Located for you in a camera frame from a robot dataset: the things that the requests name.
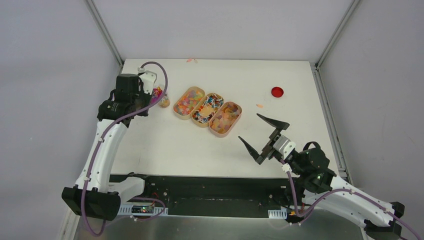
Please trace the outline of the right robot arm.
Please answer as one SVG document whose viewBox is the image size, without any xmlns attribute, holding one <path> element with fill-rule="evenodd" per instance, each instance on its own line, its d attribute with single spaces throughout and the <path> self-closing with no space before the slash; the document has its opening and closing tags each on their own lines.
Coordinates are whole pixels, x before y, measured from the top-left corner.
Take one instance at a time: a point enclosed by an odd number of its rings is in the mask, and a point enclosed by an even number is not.
<svg viewBox="0 0 424 240">
<path fill-rule="evenodd" d="M 274 128 L 268 143 L 258 153 L 244 139 L 242 142 L 257 164 L 265 159 L 276 159 L 282 164 L 289 182 L 283 192 L 284 200 L 299 219 L 299 226 L 315 208 L 320 208 L 349 220 L 374 240 L 402 238 L 402 203 L 379 200 L 351 185 L 329 168 L 330 160 L 315 141 L 297 151 L 296 143 L 281 133 L 289 123 L 261 114 L 258 117 Z"/>
</svg>

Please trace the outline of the magenta plastic scoop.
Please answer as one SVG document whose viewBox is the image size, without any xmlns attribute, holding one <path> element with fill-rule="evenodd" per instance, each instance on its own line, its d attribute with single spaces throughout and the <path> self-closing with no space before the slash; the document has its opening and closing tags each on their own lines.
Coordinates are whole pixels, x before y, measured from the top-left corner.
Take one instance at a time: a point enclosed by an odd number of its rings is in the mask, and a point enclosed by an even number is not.
<svg viewBox="0 0 424 240">
<path fill-rule="evenodd" d="M 160 86 L 155 87 L 152 90 L 152 100 L 159 99 L 163 93 L 163 89 Z"/>
</svg>

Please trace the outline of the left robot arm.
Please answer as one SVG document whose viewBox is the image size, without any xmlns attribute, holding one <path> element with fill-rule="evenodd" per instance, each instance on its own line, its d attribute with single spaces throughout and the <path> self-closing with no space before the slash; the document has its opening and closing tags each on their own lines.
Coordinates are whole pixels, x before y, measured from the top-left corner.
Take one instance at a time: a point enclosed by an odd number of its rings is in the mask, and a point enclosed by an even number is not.
<svg viewBox="0 0 424 240">
<path fill-rule="evenodd" d="M 110 175 L 119 148 L 132 117 L 128 114 L 151 103 L 157 74 L 123 73 L 116 78 L 116 88 L 98 108 L 96 135 L 86 164 L 73 187 L 64 187 L 61 198 L 76 214 L 112 221 L 121 204 L 132 198 L 147 202 L 153 189 L 136 176 L 111 185 Z"/>
</svg>

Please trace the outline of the clear plastic jar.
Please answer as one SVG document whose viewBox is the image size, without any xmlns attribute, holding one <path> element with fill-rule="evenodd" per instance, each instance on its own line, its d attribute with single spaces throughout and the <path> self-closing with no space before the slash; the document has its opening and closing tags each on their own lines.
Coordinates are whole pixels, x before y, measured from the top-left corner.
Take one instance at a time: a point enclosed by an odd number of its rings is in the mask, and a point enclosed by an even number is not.
<svg viewBox="0 0 424 240">
<path fill-rule="evenodd" d="M 168 96 L 168 93 L 167 92 L 164 92 L 164 90 L 163 90 L 163 93 L 162 93 L 162 95 L 160 96 L 160 98 L 159 98 L 160 100 L 158 101 L 158 105 L 161 107 L 161 108 L 167 108 L 167 107 L 169 107 L 170 106 L 170 104 L 171 104 L 171 102 L 170 102 L 170 99 L 169 99 L 169 96 Z"/>
</svg>

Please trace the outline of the red jar lid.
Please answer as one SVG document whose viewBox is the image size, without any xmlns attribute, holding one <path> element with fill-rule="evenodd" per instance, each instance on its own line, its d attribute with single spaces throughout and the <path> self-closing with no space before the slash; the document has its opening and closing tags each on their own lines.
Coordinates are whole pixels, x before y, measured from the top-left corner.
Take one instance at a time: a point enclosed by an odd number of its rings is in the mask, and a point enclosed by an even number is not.
<svg viewBox="0 0 424 240">
<path fill-rule="evenodd" d="M 281 98 L 284 95 L 284 90 L 279 86 L 275 86 L 271 89 L 271 95 L 274 98 Z"/>
</svg>

